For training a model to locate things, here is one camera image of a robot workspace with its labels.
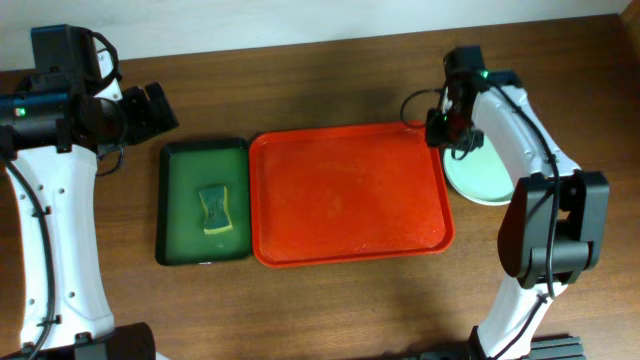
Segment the yellow green sponge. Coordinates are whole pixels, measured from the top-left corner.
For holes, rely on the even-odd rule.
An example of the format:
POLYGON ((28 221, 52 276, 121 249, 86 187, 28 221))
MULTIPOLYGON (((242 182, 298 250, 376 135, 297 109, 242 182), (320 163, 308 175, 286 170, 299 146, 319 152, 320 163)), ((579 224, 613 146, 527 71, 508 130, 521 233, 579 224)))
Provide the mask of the yellow green sponge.
POLYGON ((206 235, 220 234, 233 228, 226 186, 203 188, 199 191, 199 198, 204 211, 203 231, 206 235))

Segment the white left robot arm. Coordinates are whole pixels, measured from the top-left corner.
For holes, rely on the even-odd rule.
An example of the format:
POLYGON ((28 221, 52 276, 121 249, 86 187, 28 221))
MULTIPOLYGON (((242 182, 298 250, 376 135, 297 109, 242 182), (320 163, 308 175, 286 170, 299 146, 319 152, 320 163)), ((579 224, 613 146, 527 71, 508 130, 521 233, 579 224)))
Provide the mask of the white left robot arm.
POLYGON ((84 84, 1 98, 1 161, 19 215, 25 310, 14 359, 159 359, 150 326, 117 326, 94 217, 98 158, 177 127, 158 83, 112 97, 84 84))

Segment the light green plate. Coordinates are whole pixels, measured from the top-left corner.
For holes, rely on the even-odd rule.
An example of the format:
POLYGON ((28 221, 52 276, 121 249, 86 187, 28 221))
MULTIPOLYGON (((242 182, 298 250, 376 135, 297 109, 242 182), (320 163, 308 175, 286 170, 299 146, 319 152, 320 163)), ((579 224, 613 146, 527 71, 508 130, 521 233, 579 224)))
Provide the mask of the light green plate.
POLYGON ((455 159, 453 155, 461 155, 461 151, 453 153, 451 149, 446 149, 442 156, 449 185, 481 199, 512 198, 514 185, 490 141, 468 153, 462 160, 455 159))

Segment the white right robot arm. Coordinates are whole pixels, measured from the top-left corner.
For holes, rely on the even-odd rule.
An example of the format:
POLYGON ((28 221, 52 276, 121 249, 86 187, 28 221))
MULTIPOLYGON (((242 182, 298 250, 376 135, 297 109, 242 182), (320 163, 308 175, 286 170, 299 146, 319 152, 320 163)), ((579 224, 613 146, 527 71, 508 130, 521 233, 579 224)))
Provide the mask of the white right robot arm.
POLYGON ((548 134, 517 76, 470 66, 449 70, 428 116, 429 146, 465 157, 490 142, 514 186, 497 236, 505 272, 486 318, 436 359, 581 359, 578 338, 537 340, 545 314, 599 261, 610 187, 548 134))

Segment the light blue plate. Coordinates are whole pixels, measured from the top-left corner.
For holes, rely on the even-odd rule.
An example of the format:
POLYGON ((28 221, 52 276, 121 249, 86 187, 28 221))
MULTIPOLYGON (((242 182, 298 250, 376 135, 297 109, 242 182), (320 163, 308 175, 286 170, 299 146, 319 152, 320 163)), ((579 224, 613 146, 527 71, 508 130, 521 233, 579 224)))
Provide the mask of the light blue plate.
POLYGON ((497 200, 486 200, 486 199, 481 199, 481 198, 477 198, 474 196, 471 196, 463 191, 461 191, 459 188, 450 185, 451 189, 453 189, 457 194, 459 194, 460 196, 462 196, 463 198, 465 198, 466 200, 469 200, 473 203, 476 204, 480 204, 483 206, 504 206, 504 205, 508 205, 511 203, 511 199, 510 198, 501 198, 501 199, 497 199, 497 200))

